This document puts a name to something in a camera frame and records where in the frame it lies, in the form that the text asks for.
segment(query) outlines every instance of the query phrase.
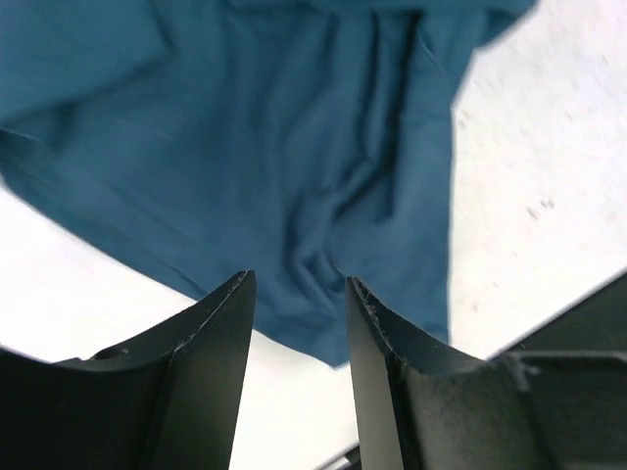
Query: teal t-shirt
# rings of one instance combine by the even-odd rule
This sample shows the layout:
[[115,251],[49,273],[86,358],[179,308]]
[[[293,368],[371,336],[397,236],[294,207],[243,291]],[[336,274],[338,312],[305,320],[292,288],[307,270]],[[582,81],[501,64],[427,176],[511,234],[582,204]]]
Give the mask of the teal t-shirt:
[[194,299],[254,269],[256,328],[327,363],[348,359],[345,275],[446,340],[451,104],[532,4],[8,2],[0,170]]

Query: black plastic part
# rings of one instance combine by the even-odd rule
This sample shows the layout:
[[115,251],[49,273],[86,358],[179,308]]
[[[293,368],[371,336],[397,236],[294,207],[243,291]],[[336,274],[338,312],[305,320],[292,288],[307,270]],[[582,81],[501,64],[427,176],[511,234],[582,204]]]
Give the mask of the black plastic part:
[[255,295],[241,272],[89,360],[0,350],[0,468],[227,470]]
[[627,468],[627,274],[487,361],[358,279],[347,312],[363,470]]

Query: speckled surface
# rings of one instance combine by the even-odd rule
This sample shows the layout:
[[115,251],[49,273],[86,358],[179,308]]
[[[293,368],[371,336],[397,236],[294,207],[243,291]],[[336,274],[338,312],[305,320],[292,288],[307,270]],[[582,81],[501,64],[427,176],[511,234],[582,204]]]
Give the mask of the speckled surface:
[[544,0],[456,114],[452,337],[484,356],[627,266],[627,3]]
[[[627,266],[627,3],[544,0],[456,114],[452,336],[485,356]],[[1,187],[0,213],[0,344],[88,357],[190,303]],[[312,470],[356,438],[348,368],[255,334],[231,468]]]

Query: white floor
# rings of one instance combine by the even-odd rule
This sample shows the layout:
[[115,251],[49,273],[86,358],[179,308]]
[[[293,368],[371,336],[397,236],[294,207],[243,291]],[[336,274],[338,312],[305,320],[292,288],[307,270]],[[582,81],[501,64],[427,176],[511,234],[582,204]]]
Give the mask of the white floor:
[[[544,0],[457,105],[454,344],[486,356],[627,266],[627,3]],[[0,344],[92,353],[190,301],[0,187]],[[348,369],[255,334],[231,468],[313,470],[357,439]]]

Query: teal fabric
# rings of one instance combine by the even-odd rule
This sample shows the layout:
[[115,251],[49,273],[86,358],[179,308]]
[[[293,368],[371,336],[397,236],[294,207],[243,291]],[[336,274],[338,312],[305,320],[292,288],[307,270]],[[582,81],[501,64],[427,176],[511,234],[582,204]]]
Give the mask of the teal fabric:
[[256,328],[327,363],[344,275],[446,340],[450,107],[532,3],[4,2],[0,170],[194,299],[255,269]]

